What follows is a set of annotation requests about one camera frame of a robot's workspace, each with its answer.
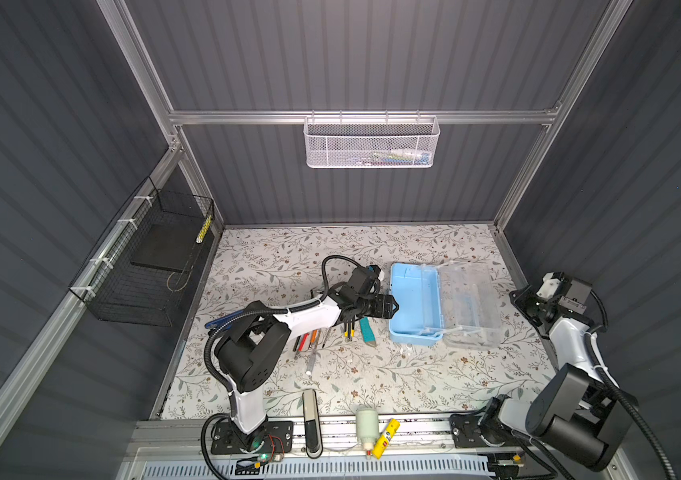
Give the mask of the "light blue plastic tool box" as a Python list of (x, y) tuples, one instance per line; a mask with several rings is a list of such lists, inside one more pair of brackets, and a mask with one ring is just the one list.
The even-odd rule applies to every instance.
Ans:
[(399, 304), (389, 323), (392, 342), (494, 349), (504, 339), (499, 296), (484, 265), (395, 263), (389, 292)]

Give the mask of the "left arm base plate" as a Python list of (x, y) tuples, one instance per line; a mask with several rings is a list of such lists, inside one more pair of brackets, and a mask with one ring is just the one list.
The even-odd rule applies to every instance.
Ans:
[(254, 432), (244, 434), (230, 420), (220, 420), (212, 424), (208, 440), (214, 455), (286, 454), (292, 451), (294, 422), (266, 420)]

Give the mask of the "orange handled hex key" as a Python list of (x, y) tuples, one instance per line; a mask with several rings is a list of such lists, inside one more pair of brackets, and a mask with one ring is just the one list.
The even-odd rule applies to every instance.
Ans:
[(318, 343), (318, 338), (320, 337), (320, 330), (314, 330), (312, 332), (312, 337), (310, 338), (310, 344), (308, 344), (308, 349), (314, 349)]

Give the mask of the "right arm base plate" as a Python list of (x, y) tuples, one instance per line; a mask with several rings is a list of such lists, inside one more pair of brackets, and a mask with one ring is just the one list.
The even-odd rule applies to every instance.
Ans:
[(450, 432), (456, 448), (517, 448), (520, 441), (511, 434), (486, 426), (480, 415), (454, 413), (449, 417)]

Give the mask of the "teal handled tool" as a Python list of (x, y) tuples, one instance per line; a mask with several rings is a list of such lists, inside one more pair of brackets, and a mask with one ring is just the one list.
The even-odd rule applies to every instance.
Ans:
[(364, 317), (360, 320), (360, 330), (362, 332), (365, 344), (371, 347), (376, 347), (377, 340), (375, 332), (370, 324), (370, 319), (368, 317)]

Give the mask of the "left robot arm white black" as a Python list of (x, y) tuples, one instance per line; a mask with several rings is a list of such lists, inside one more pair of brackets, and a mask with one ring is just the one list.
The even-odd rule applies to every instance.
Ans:
[(379, 266), (332, 254), (322, 260), (320, 274), (319, 296), (286, 307), (254, 301), (208, 332), (204, 366), (226, 389), (230, 421), (244, 435), (266, 425), (262, 386), (292, 340), (339, 325), (350, 328), (365, 317), (391, 320), (400, 310), (395, 296), (382, 292)]

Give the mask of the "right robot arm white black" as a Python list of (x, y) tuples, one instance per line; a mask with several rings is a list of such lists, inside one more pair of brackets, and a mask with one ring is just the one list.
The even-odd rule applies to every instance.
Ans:
[(542, 466), (555, 477), (567, 472), (554, 450), (599, 472), (636, 427), (664, 476), (676, 478), (660, 439), (640, 414), (638, 400), (620, 388), (602, 356), (599, 336), (610, 321), (593, 286), (564, 272), (550, 272), (539, 288), (513, 291), (510, 300), (540, 338), (552, 344), (558, 370), (531, 402), (494, 397), (478, 422), (483, 441), (492, 446), (516, 441), (526, 454), (539, 450), (546, 455)]

